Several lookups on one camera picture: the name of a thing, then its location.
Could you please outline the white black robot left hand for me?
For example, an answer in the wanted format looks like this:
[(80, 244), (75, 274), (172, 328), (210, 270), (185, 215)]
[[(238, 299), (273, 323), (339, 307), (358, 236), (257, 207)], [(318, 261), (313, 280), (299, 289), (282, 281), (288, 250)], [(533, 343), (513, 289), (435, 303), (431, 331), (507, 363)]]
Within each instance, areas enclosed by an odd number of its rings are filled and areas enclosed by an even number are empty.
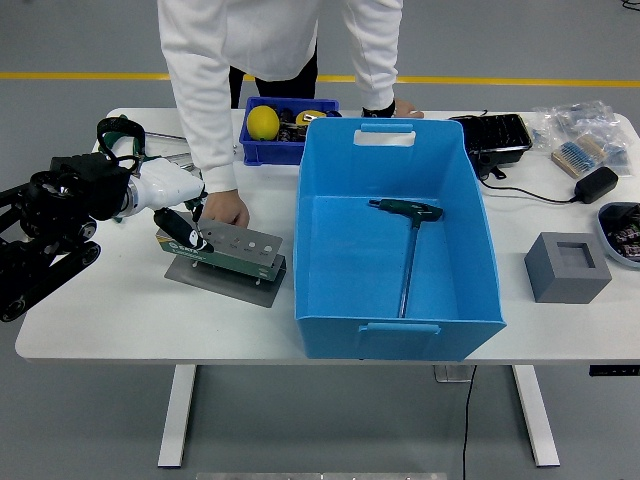
[(180, 245), (196, 251), (213, 252), (197, 227), (184, 220), (172, 207), (199, 200), (204, 182), (165, 158), (143, 162), (137, 176), (129, 180), (123, 216), (140, 213), (145, 208), (154, 212), (154, 221)]

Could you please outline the person's right hand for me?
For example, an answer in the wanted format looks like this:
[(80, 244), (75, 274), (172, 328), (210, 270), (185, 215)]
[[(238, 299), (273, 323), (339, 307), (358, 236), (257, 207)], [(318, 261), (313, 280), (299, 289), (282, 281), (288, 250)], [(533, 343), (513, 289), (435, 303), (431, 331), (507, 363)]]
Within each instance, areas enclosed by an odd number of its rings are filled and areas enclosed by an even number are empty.
[(210, 193), (204, 203), (202, 217), (246, 228), (250, 214), (237, 189)]

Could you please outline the person's left hand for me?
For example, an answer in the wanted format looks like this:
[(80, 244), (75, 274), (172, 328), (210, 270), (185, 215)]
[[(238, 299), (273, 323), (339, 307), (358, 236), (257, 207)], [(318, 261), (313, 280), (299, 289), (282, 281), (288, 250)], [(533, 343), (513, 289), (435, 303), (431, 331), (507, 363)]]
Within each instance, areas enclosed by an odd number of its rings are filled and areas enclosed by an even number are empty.
[(419, 110), (415, 105), (411, 102), (396, 98), (394, 100), (394, 116), (396, 118), (413, 118), (413, 119), (423, 119), (424, 112)]

